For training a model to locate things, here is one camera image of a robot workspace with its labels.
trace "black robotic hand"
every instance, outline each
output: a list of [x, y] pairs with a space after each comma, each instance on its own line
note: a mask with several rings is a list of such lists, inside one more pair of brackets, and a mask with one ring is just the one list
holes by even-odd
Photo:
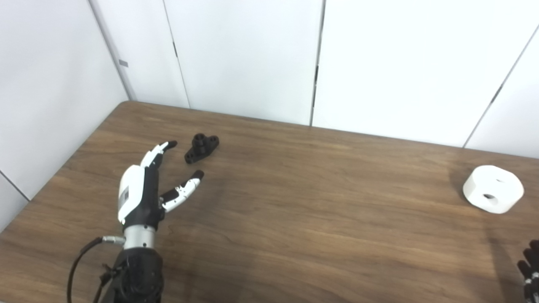
[[523, 254], [527, 262], [520, 260], [517, 266], [524, 276], [524, 298], [527, 303], [539, 303], [539, 240], [532, 240]]

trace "cable connector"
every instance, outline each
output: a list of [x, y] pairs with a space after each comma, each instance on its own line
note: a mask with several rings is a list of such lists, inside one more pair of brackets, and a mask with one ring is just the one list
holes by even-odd
[[123, 245], [126, 243], [125, 237], [103, 236], [102, 239], [104, 243], [112, 243], [112, 244], [118, 244], [118, 245]]

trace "white wall panel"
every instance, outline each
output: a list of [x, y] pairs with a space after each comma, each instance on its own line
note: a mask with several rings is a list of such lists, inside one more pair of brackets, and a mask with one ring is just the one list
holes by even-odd
[[0, 174], [0, 232], [15, 218], [26, 206], [26, 198], [23, 197], [6, 178]]
[[189, 107], [163, 1], [90, 1], [131, 98]]
[[322, 0], [165, 0], [191, 108], [309, 124]]
[[0, 169], [31, 198], [127, 96], [86, 1], [1, 1], [0, 41]]
[[327, 0], [313, 125], [463, 146], [536, 0]]
[[467, 148], [539, 158], [539, 35], [535, 33]]

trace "black 3d printed part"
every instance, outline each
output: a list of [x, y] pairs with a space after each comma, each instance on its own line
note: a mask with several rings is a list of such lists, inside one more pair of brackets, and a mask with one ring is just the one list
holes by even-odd
[[185, 154], [185, 161], [188, 164], [193, 164], [211, 155], [219, 145], [219, 138], [217, 136], [206, 137], [204, 134], [196, 134], [193, 137], [192, 145], [193, 147]]

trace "wood grain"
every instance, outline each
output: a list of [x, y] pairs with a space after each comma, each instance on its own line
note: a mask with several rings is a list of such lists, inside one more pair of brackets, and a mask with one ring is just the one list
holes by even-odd
[[[221, 145], [188, 165], [198, 132]], [[121, 175], [167, 140], [179, 144], [165, 155], [163, 192], [196, 169], [206, 176], [158, 230], [163, 302], [522, 300], [515, 264], [539, 237], [538, 160], [125, 102], [0, 235], [0, 301], [65, 301], [79, 249], [121, 231]], [[507, 214], [464, 200], [481, 164], [522, 180]], [[85, 256], [75, 302], [92, 299], [118, 249]]]

